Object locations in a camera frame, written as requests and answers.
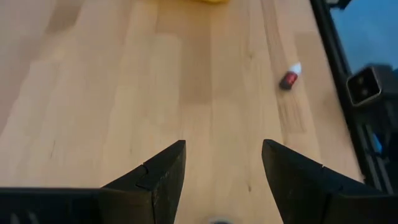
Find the black aluminium table frame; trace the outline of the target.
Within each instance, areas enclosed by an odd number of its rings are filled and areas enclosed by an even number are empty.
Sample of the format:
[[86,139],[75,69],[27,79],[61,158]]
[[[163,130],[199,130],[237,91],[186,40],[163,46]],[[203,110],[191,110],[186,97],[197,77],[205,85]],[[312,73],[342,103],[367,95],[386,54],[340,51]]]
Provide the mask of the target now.
[[366,184],[398,194],[398,97],[351,105],[347,79],[369,64],[398,68],[398,0],[310,0]]

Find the small red food coloring bottle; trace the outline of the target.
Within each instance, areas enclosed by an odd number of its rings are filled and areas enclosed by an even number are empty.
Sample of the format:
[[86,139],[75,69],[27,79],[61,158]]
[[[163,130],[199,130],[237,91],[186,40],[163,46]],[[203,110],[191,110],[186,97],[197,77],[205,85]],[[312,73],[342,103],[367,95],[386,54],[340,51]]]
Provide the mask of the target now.
[[279,88],[282,90],[291,90],[301,73],[302,65],[300,62],[292,65],[280,80]]

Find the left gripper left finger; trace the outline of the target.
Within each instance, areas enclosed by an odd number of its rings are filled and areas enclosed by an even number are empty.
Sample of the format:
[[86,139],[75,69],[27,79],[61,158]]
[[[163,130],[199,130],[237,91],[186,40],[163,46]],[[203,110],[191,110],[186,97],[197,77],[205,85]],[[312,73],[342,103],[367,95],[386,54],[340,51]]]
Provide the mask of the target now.
[[100,188],[0,187],[0,224],[174,224],[185,164],[178,140]]

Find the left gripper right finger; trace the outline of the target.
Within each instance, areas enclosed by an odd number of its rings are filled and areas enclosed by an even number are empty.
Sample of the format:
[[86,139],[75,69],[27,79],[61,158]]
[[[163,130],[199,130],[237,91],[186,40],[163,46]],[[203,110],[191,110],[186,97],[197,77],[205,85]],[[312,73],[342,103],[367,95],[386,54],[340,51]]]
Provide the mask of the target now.
[[266,178],[284,224],[398,224],[398,195],[335,172],[271,139]]

